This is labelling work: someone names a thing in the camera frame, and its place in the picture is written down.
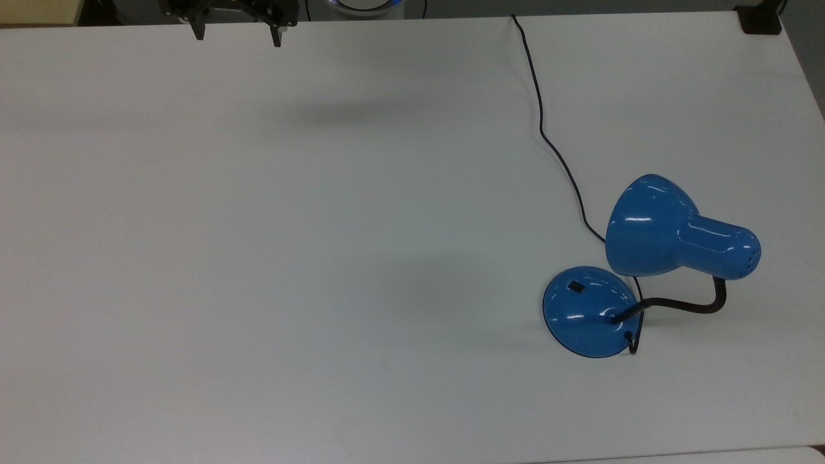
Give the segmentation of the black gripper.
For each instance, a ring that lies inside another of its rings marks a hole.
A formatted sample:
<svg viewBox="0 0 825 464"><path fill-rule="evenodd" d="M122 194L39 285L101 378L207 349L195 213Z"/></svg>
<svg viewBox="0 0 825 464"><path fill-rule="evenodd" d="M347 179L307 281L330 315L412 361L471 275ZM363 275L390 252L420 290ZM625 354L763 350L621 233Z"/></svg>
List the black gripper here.
<svg viewBox="0 0 825 464"><path fill-rule="evenodd" d="M300 1L162 1L161 11L191 25L198 41L203 41L206 24L265 23L270 26L272 44L282 45L283 26L296 26Z"/></svg>

